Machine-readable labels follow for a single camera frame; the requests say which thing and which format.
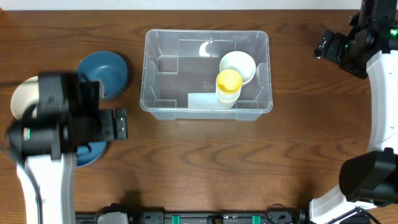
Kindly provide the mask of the cream large bowl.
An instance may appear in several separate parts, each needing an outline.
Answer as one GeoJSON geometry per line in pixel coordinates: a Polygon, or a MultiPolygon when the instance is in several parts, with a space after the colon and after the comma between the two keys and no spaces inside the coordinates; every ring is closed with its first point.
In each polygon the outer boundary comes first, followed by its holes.
{"type": "Polygon", "coordinates": [[[16,119],[21,119],[24,111],[39,101],[38,76],[22,82],[11,98],[11,111],[16,119]]]}

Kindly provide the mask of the dark blue bowl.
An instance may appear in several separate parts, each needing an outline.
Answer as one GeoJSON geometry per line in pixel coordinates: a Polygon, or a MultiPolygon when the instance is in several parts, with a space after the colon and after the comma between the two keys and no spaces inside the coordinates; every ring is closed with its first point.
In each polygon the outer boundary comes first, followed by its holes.
{"type": "Polygon", "coordinates": [[[97,160],[101,159],[103,154],[106,152],[108,143],[102,142],[90,142],[89,147],[79,146],[77,150],[77,167],[88,166],[97,160]]]}
{"type": "Polygon", "coordinates": [[[89,80],[100,80],[105,100],[119,97],[126,90],[129,71],[124,59],[114,52],[99,51],[85,57],[77,67],[79,76],[89,80]]]}

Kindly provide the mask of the white small bowl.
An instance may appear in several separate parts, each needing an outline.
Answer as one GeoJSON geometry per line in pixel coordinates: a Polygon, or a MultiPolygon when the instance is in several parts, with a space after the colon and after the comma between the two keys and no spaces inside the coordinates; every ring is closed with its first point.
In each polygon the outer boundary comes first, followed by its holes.
{"type": "Polygon", "coordinates": [[[227,53],[220,61],[220,72],[223,70],[235,70],[243,79],[243,86],[248,84],[256,73],[256,63],[254,59],[242,51],[227,53]]]}

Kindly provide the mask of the yellow plastic cup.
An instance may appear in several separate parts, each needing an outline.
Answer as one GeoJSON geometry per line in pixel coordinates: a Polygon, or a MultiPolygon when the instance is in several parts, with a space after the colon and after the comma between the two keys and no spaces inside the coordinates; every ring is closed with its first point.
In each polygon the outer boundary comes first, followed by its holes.
{"type": "Polygon", "coordinates": [[[243,79],[235,70],[223,70],[216,78],[216,86],[225,93],[235,93],[241,89],[242,85],[243,79]]]}

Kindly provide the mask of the cream plastic cup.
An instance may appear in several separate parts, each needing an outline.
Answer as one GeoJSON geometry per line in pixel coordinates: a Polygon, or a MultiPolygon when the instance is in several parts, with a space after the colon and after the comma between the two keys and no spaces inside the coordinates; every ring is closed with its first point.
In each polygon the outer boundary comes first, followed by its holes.
{"type": "Polygon", "coordinates": [[[223,101],[223,100],[221,100],[219,98],[217,100],[218,100],[218,106],[221,109],[229,109],[229,108],[232,108],[236,104],[236,100],[234,100],[234,101],[223,101]]]}

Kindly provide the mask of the pink plastic cup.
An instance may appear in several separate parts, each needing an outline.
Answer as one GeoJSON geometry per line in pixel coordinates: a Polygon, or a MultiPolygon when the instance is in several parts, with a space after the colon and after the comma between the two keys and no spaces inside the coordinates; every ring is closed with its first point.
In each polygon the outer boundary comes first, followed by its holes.
{"type": "Polygon", "coordinates": [[[221,94],[225,94],[225,95],[234,95],[234,94],[237,94],[237,93],[241,93],[241,90],[238,90],[238,91],[233,92],[233,93],[227,93],[227,92],[224,92],[224,91],[222,91],[222,90],[217,88],[216,89],[216,93],[221,93],[221,94]]]}

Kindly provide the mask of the light blue plastic cup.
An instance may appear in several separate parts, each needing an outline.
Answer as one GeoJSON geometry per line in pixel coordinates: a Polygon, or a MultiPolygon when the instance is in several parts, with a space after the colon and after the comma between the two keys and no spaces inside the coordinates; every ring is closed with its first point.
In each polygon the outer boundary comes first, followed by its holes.
{"type": "Polygon", "coordinates": [[[217,93],[217,96],[222,96],[223,98],[234,98],[234,97],[239,97],[240,93],[234,94],[234,95],[225,95],[225,94],[221,94],[221,93],[217,93]]]}

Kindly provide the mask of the orange-yellow plastic cup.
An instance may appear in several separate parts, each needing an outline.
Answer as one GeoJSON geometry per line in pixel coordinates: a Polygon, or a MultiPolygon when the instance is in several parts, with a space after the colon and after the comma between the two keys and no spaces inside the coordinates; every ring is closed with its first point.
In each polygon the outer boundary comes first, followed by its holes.
{"type": "Polygon", "coordinates": [[[234,103],[238,98],[238,96],[234,98],[223,98],[222,96],[217,96],[218,101],[222,103],[234,103]]]}

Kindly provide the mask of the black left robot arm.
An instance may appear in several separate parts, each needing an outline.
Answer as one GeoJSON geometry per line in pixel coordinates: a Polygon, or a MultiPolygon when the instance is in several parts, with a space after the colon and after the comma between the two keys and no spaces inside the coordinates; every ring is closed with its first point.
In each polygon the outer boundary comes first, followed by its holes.
{"type": "Polygon", "coordinates": [[[74,73],[42,73],[11,99],[6,131],[25,199],[28,223],[75,223],[78,147],[127,139],[126,111],[100,109],[103,84],[74,73]]]}

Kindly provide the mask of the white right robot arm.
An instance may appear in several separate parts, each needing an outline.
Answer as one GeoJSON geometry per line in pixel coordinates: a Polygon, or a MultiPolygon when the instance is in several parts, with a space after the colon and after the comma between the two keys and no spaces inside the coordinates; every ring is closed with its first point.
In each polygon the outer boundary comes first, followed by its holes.
{"type": "Polygon", "coordinates": [[[363,0],[348,35],[326,30],[314,57],[371,87],[371,136],[367,152],[343,163],[338,185],[309,205],[310,223],[342,223],[397,203],[397,0],[363,0]]]}

